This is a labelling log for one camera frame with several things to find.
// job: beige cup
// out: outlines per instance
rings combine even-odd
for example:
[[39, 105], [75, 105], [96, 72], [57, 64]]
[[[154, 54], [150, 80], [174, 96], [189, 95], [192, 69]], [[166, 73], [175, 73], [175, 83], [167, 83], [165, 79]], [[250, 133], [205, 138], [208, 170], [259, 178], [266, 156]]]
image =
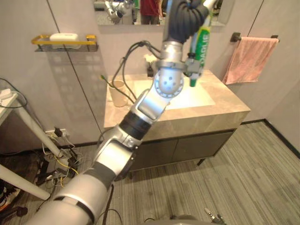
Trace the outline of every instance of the beige cup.
[[[125, 94], [127, 94], [126, 86], [123, 81], [121, 80], [115, 80], [114, 85], [117, 89], [123, 91]], [[122, 93], [118, 92], [115, 88], [108, 86], [109, 87], [109, 92], [112, 96], [112, 102], [115, 107], [123, 107], [127, 104], [128, 98], [123, 95]]]

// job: yellow cable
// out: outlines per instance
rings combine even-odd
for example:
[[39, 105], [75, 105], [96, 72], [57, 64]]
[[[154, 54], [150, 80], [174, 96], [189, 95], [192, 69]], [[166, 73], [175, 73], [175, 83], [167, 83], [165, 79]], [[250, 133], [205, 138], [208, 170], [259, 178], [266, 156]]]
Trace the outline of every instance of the yellow cable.
[[62, 184], [62, 177], [60, 178], [60, 185], [62, 188], [64, 187], [64, 185]]
[[55, 157], [56, 161], [57, 161], [59, 164], [61, 164], [62, 166], [66, 167], [66, 168], [69, 168], [69, 169], [73, 170], [77, 175], [79, 174], [79, 172], [77, 172], [76, 169], [73, 169], [73, 168], [70, 167], [70, 166], [67, 166], [67, 165], [62, 164], [62, 163], [56, 158], [56, 156], [54, 156], [54, 157]]

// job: cabinet leg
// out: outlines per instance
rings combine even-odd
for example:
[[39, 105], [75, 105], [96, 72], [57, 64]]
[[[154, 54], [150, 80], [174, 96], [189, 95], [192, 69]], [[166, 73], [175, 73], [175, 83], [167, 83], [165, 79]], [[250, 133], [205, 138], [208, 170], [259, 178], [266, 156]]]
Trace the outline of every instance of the cabinet leg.
[[197, 163], [197, 166], [200, 166], [201, 163], [203, 163], [204, 160], [205, 160], [204, 158], [200, 159], [200, 161]]

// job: person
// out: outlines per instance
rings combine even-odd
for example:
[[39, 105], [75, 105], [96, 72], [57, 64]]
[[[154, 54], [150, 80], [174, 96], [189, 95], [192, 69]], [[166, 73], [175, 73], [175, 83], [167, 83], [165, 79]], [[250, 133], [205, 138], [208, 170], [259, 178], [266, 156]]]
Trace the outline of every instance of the person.
[[161, 4], [162, 0], [141, 0], [141, 24], [159, 24], [163, 17]]

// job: white table leg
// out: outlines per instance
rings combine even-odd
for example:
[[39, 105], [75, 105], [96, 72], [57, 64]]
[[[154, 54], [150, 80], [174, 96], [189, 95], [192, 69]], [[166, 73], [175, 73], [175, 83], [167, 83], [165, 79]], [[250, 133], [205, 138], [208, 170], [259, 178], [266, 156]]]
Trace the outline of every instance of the white table leg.
[[14, 111], [56, 157], [60, 158], [63, 155], [62, 152], [60, 152], [56, 145], [48, 138], [41, 127], [34, 121], [34, 119], [32, 119], [32, 117], [23, 107], [16, 108], [14, 109]]
[[0, 179], [5, 180], [6, 182], [43, 200], [46, 200], [50, 197], [50, 194], [48, 192], [35, 186], [28, 180], [25, 180], [24, 178], [20, 177], [19, 175], [15, 174], [2, 165], [0, 165]]

